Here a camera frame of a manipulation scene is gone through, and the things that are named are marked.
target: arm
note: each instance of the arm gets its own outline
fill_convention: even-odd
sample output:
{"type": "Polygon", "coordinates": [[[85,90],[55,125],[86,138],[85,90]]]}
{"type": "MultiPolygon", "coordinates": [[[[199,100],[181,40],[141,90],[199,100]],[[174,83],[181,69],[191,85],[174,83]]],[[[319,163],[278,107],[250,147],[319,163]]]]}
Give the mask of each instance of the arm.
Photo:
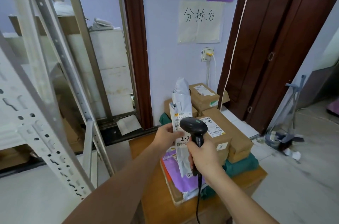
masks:
{"type": "Polygon", "coordinates": [[[130,223],[159,158],[180,136],[181,132],[173,133],[171,123],[159,127],[153,142],[82,201],[63,223],[130,223]]]}
{"type": "Polygon", "coordinates": [[[218,163],[217,150],[210,140],[205,140],[201,148],[189,141],[187,147],[191,153],[191,167],[194,162],[205,177],[206,183],[217,192],[237,224],[278,223],[227,176],[218,163]]]}

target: wooden door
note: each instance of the wooden door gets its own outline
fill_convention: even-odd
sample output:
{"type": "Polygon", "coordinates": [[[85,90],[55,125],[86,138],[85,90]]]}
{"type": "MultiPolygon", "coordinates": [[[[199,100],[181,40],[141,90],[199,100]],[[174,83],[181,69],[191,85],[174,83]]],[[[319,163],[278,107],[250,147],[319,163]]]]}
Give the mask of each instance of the wooden door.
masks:
{"type": "MultiPolygon", "coordinates": [[[[226,57],[220,77],[218,94],[224,90],[229,65],[238,31],[236,17],[243,6],[238,0],[235,20],[227,45],[226,57]]],[[[244,119],[248,103],[260,76],[263,65],[270,53],[279,24],[290,0],[247,0],[241,22],[231,74],[226,90],[231,102],[229,109],[241,120],[244,119]]]]}
{"type": "Polygon", "coordinates": [[[263,133],[337,0],[293,0],[245,121],[263,133]]]}

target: hand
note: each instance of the hand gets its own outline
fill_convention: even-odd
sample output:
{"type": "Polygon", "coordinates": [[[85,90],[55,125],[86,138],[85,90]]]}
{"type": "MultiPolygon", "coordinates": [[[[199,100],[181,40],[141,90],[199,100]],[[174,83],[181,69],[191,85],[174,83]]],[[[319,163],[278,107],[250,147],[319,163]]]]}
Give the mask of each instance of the hand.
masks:
{"type": "Polygon", "coordinates": [[[166,150],[173,144],[173,141],[183,135],[184,132],[173,133],[172,123],[168,123],[158,128],[152,144],[157,146],[161,153],[165,153],[166,150]]]}
{"type": "Polygon", "coordinates": [[[218,161],[218,154],[215,145],[211,140],[205,139],[204,144],[199,148],[191,138],[187,144],[189,150],[189,163],[191,169],[195,164],[197,170],[204,176],[208,185],[211,184],[210,180],[218,174],[219,171],[223,171],[218,161]]]}

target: forearm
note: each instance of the forearm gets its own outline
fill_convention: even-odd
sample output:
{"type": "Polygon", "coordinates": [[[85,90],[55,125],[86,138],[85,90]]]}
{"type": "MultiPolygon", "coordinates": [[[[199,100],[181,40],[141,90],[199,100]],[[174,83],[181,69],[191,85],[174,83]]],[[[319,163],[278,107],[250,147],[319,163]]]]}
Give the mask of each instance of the forearm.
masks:
{"type": "Polygon", "coordinates": [[[64,223],[130,223],[161,153],[152,143],[92,192],[64,223]]]}
{"type": "Polygon", "coordinates": [[[240,189],[223,170],[218,171],[211,186],[217,192],[237,224],[276,224],[260,205],[240,189]]]}

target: electrical outlet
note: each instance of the electrical outlet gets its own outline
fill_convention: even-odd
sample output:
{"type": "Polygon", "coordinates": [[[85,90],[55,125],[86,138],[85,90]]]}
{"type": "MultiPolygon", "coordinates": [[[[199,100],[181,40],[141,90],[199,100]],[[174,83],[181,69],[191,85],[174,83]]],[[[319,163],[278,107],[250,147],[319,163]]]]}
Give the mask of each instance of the electrical outlet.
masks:
{"type": "Polygon", "coordinates": [[[206,47],[202,49],[202,53],[201,53],[201,62],[205,62],[207,61],[206,57],[207,57],[207,52],[212,53],[213,52],[213,47],[206,47]]]}

